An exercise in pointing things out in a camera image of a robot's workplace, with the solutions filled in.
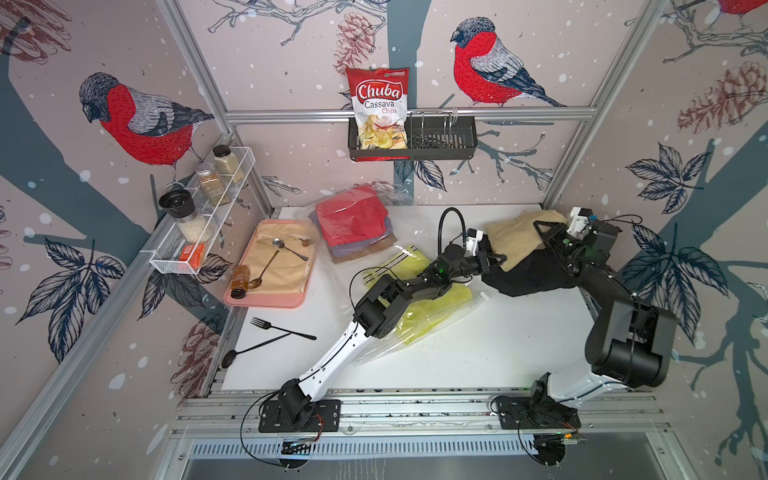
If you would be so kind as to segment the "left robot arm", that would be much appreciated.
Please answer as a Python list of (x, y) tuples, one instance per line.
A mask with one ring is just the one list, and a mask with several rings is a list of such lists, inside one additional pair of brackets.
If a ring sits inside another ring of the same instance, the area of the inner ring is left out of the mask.
[(306, 427), (331, 379), (370, 341), (383, 339), (392, 332), (412, 303), (438, 299), (458, 278), (486, 274), (506, 260), (505, 255), (487, 249), (467, 256), (463, 247), (451, 244), (414, 278), (401, 280), (390, 274), (381, 275), (353, 306), (351, 322), (328, 352), (302, 376), (287, 381), (279, 389), (276, 399), (284, 422), (293, 431)]

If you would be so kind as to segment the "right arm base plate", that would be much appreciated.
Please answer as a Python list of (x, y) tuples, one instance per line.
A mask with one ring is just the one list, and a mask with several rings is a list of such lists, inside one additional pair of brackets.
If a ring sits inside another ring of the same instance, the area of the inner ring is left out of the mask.
[(578, 430), (578, 411), (550, 398), (532, 401), (528, 397), (497, 396), (491, 409), (499, 416), (503, 430), (565, 429)]

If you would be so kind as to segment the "tan garment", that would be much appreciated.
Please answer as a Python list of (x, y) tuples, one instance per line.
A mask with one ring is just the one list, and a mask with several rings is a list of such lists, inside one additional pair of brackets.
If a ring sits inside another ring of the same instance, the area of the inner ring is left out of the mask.
[(543, 242), (533, 226), (534, 221), (565, 223), (566, 218), (554, 210), (526, 211), (513, 219), (484, 226), (493, 252), (506, 256), (506, 261), (500, 265), (502, 271), (509, 272), (534, 250), (543, 248)]

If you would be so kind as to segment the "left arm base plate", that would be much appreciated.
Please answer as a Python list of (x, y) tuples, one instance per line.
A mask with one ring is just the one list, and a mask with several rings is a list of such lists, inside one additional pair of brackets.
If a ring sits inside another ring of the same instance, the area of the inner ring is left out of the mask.
[(277, 400), (263, 404), (259, 413), (260, 433), (320, 433), (337, 432), (342, 402), (322, 400), (303, 408), (295, 417)]

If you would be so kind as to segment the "black trousers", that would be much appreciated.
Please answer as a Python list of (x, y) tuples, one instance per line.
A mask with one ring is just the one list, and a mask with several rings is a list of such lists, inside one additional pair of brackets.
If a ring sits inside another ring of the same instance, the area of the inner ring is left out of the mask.
[(534, 250), (508, 272), (494, 266), (482, 276), (482, 281), (510, 297), (578, 286), (578, 280), (570, 276), (547, 249)]

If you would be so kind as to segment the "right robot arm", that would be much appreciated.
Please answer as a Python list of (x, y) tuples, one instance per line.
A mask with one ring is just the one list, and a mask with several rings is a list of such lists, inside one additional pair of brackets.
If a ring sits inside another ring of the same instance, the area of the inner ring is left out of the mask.
[(558, 265), (576, 280), (593, 318), (584, 359), (532, 385), (541, 400), (574, 408), (618, 388), (658, 387), (667, 377), (676, 316), (642, 299), (608, 265), (621, 229), (596, 217), (576, 217), (570, 225), (535, 220), (533, 227)]

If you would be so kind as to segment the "clear plastic vacuum bag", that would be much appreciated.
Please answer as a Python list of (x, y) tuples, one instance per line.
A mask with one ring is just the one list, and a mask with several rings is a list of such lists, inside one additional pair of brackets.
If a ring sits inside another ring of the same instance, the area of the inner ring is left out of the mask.
[(338, 193), (330, 192), (325, 199), (304, 208), (304, 216), (318, 231), (335, 264), (361, 260), (382, 251), (393, 252), (387, 261), (362, 270), (362, 284), (366, 289), (372, 289), (385, 274), (397, 281), (414, 278), (438, 281), (438, 292), (415, 297), (404, 312), (396, 316), (394, 325), (385, 329), (381, 342), (366, 348), (357, 357), (358, 363), (402, 350), (462, 318), (479, 304), (477, 293), (467, 284), (487, 269), (472, 263), (468, 267), (453, 268), (448, 256), (462, 249), (462, 260), (487, 262), (490, 256), (479, 247), (485, 233), (468, 229), (461, 221), (457, 235), (461, 241), (445, 243), (438, 233), (438, 257), (431, 259), (416, 245), (406, 244), (405, 236), (396, 234), (404, 230), (392, 223), (394, 207), (411, 200), (407, 190), (376, 181)]

